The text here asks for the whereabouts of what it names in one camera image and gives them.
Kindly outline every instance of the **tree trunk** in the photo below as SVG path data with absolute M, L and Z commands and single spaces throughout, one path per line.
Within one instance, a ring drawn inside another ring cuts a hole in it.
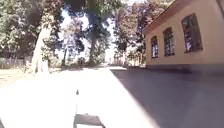
M 42 57 L 42 48 L 44 47 L 44 39 L 49 38 L 51 34 L 51 27 L 44 27 L 42 25 L 40 34 L 37 39 L 36 47 L 34 50 L 33 58 L 32 58 L 32 74 L 35 75 L 36 71 L 40 72 L 43 70 L 42 64 L 43 64 L 43 57 Z
M 62 60 L 62 67 L 65 66 L 66 55 L 67 55 L 67 46 L 66 46 L 66 48 L 65 48 L 64 58 L 63 58 L 63 60 Z
M 91 49 L 90 49 L 90 55 L 89 55 L 89 66 L 94 66 L 95 65 L 95 61 L 94 61 L 95 49 L 96 49 L 96 38 L 93 36 Z

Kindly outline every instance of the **beige building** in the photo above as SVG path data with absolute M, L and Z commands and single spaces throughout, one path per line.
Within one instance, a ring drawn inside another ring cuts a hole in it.
M 224 0 L 176 0 L 144 34 L 148 68 L 224 69 Z

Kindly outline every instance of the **road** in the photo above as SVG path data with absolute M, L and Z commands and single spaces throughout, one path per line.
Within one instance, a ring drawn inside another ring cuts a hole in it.
M 1 88 L 0 101 L 5 128 L 72 128 L 75 113 L 99 116 L 107 128 L 224 127 L 222 76 L 70 70 Z

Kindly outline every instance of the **building wall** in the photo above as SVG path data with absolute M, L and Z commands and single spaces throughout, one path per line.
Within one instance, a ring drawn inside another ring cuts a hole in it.
M 181 21 L 195 13 L 197 16 L 202 51 L 185 53 L 185 40 Z M 163 31 L 172 27 L 175 55 L 165 57 Z M 151 38 L 157 36 L 159 57 L 151 57 Z M 147 65 L 224 64 L 224 17 L 216 0 L 192 0 L 159 27 L 146 34 Z

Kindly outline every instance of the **tree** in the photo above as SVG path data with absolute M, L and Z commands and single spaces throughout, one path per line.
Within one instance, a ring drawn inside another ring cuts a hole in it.
M 41 15 L 36 2 L 38 0 L 0 0 L 0 52 L 5 57 L 7 53 L 14 53 L 16 57 L 32 53 Z
M 80 53 L 82 51 L 84 51 L 85 47 L 84 44 L 82 43 L 82 41 L 80 40 L 81 38 L 81 21 L 79 21 L 78 19 L 74 19 L 72 20 L 72 22 L 70 24 L 68 24 L 66 26 L 66 28 L 63 29 L 63 33 L 64 33 L 64 58 L 62 60 L 62 66 L 65 66 L 65 60 L 66 60 L 66 54 L 67 51 L 71 51 L 71 52 L 77 52 Z
M 85 13 L 89 19 L 89 27 L 86 33 L 91 41 L 89 65 L 96 64 L 97 42 L 105 44 L 105 37 L 109 36 L 109 32 L 104 26 L 108 26 L 107 19 L 112 18 L 116 10 L 122 5 L 120 0 L 88 0 Z
M 132 6 L 124 6 L 118 11 L 115 34 L 117 35 L 118 51 L 125 53 L 126 57 L 139 57 L 145 61 L 145 42 L 142 34 L 144 28 L 156 19 L 170 3 L 167 0 L 159 3 L 146 1 Z

